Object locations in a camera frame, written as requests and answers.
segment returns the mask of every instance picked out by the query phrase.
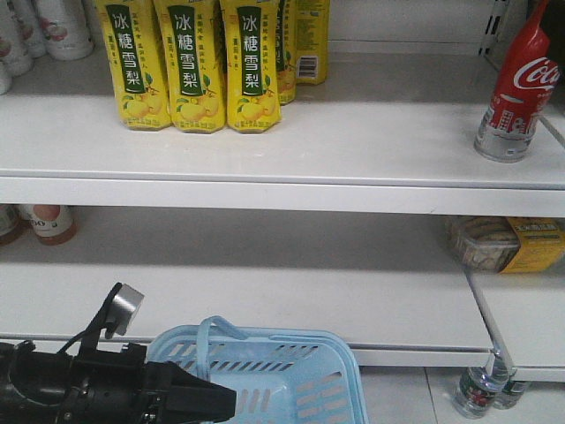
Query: yellow package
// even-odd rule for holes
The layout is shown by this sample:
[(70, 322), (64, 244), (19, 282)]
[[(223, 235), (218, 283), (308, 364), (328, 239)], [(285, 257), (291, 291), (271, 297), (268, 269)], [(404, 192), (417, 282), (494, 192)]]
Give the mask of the yellow package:
[(170, 125), (162, 40), (151, 0), (94, 0), (102, 24), (117, 108), (133, 130)]
[(276, 25), (276, 72), (281, 104), (297, 95), (297, 0), (280, 0)]
[(226, 124), (219, 0), (154, 0), (169, 73), (173, 124), (213, 133)]
[(298, 84), (328, 77), (329, 0), (298, 0)]
[(276, 83), (278, 0), (221, 0), (228, 52), (228, 125), (262, 133), (281, 120)]

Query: floor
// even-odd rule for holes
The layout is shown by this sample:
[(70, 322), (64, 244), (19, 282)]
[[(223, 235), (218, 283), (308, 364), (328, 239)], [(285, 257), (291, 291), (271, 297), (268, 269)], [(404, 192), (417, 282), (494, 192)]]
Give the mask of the floor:
[[(470, 424), (451, 405), (462, 368), (364, 367), (371, 424)], [(509, 410), (491, 409), (484, 424), (565, 423), (565, 383), (534, 382)]]

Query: coca-cola bottle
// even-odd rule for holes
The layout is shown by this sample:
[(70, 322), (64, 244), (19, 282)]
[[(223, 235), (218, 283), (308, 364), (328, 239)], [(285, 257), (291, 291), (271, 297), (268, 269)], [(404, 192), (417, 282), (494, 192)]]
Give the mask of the coca-cola bottle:
[(475, 139), (497, 162), (522, 160), (565, 64), (565, 0), (542, 0), (512, 42)]

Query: plastic basket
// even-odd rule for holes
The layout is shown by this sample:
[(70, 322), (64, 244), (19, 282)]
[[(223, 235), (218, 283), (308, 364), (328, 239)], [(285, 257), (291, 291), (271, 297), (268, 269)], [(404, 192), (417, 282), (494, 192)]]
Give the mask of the plastic basket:
[(238, 329), (215, 316), (164, 332), (147, 360), (175, 362), (235, 390), (236, 415), (228, 423), (369, 422), (353, 353), (326, 331)]

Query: white shelf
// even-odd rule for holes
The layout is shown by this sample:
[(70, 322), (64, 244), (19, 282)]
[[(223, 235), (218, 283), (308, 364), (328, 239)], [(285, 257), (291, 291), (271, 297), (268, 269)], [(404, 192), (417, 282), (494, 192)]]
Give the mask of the white shelf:
[(565, 261), (550, 272), (470, 281), (493, 337), (517, 380), (565, 382)]
[(16, 79), (2, 202), (565, 215), (565, 149), (543, 125), (520, 163), (474, 152), (496, 77), (479, 57), (334, 54), (329, 80), (261, 135), (129, 131), (107, 67), (98, 49)]
[(483, 365), (492, 348), (437, 216), (78, 213), (65, 245), (28, 232), (3, 249), (0, 337), (76, 334), (119, 281), (146, 295), (133, 338), (221, 314), (238, 326), (333, 331), (364, 365)]

